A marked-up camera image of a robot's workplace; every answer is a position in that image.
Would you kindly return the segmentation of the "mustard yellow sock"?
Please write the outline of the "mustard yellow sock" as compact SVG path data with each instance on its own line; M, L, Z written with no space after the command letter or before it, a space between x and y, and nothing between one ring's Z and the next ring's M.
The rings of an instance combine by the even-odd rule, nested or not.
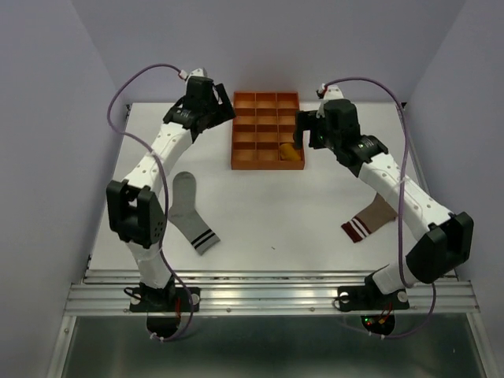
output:
M279 148L281 161L301 161L300 153L295 149L292 143L280 144Z

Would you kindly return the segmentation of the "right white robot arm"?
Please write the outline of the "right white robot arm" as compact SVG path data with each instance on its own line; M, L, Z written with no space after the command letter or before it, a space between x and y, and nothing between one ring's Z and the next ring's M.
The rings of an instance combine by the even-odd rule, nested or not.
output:
M440 205L403 175L388 148L377 137L361 133L352 102L326 100L317 110L297 112L296 146L302 144L304 132L309 133L309 147L329 149L338 163L374 189L417 241L408 254L400 253L395 263L365 279L362 298L367 305L380 307L398 290L432 284L469 259L473 219Z

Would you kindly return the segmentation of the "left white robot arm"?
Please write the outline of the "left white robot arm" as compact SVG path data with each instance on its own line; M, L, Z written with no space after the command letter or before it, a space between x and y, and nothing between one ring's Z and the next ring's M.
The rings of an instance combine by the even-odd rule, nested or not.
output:
M137 166L106 188L110 229L131 251L140 273L133 296L159 310L174 304L176 289L159 247L167 218L158 196L167 187L170 171L198 136L235 117L224 86L214 83L204 69L190 72L185 84L184 96L165 114Z

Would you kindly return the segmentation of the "orange compartment tray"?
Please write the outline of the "orange compartment tray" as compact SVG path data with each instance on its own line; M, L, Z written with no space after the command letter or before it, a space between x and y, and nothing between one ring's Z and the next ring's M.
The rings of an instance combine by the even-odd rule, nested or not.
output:
M231 167L234 170L303 170L301 161L281 161L280 144L292 143L299 97L295 91L234 93Z

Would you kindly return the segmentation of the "taupe maroon-cuffed sock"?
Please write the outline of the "taupe maroon-cuffed sock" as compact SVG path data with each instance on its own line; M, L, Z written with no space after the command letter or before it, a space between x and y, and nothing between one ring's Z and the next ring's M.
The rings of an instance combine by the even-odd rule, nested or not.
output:
M353 243L358 243L378 231L385 224L394 221L397 216L397 212L384 198L376 194L373 201L349 221L343 223L341 229L350 237Z

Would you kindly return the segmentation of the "grey striped sock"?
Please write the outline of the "grey striped sock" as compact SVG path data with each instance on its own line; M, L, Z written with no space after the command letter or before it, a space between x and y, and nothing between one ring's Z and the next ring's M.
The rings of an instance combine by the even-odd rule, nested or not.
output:
M213 229L199 215L196 205L197 184L190 172L179 172L172 182L172 206L169 219L198 255L220 242Z

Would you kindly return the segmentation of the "aluminium rail frame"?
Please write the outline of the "aluminium rail frame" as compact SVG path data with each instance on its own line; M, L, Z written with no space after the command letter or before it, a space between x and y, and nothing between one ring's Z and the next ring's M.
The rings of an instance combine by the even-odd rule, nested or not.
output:
M220 243L198 256L174 227L168 259L202 303L181 340L159 343L123 290L139 274L102 220L83 280L71 287L52 377L487 377L479 306L455 276L410 290L398 339L362 332L332 305L394 260L387 226L354 244L340 225L373 192L324 151L302 171L234 171L232 126L203 134L176 165L198 183L197 208Z

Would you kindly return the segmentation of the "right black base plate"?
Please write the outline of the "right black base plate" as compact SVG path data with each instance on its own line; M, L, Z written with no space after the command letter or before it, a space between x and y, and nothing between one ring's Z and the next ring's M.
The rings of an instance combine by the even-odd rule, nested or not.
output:
M344 313L352 311L372 312L382 309L404 310L410 307L405 290L384 295L370 285L340 286L332 305Z

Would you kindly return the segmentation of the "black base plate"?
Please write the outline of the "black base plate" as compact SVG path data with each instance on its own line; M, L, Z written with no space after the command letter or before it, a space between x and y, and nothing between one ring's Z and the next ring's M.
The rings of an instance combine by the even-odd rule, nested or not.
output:
M352 311L372 312L382 309L404 310L410 307L405 290L384 295L370 285L340 286L332 305L344 313Z
M126 287L132 313L189 313L191 304L182 287L170 287L167 291L150 287Z

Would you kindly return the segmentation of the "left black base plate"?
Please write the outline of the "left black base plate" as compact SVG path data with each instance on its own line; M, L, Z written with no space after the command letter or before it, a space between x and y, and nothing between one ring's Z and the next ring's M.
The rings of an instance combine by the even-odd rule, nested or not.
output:
M150 287L126 287L132 313L189 313L191 304L182 287L170 287L167 291Z

